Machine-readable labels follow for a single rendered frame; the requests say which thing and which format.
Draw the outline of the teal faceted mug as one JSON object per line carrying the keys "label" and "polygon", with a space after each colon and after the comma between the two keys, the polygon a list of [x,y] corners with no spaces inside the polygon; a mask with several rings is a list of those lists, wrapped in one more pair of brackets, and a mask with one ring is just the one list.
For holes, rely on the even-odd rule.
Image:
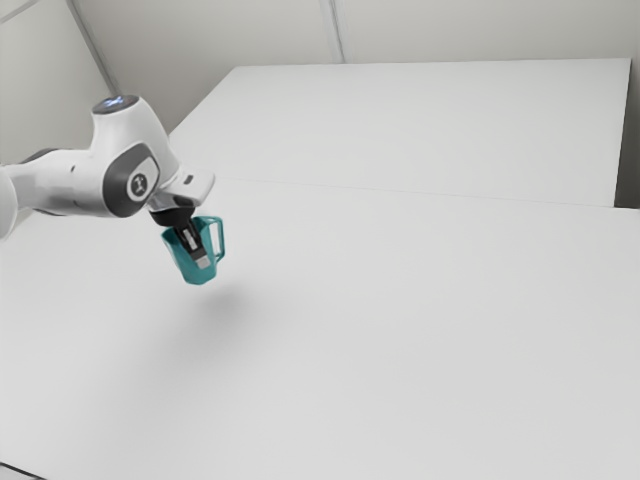
{"label": "teal faceted mug", "polygon": [[201,233],[211,261],[211,266],[204,270],[180,262],[175,229],[166,228],[161,237],[185,282],[192,285],[203,285],[216,277],[217,265],[225,256],[224,223],[221,218],[216,216],[196,216],[192,218],[192,222]]}

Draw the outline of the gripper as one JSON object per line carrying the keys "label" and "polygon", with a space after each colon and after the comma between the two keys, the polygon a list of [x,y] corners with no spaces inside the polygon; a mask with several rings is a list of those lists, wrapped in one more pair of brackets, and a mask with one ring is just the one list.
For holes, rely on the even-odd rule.
{"label": "gripper", "polygon": [[201,233],[192,222],[194,212],[194,207],[176,207],[150,211],[150,215],[157,225],[175,229],[180,262],[204,270],[211,266],[211,261]]}

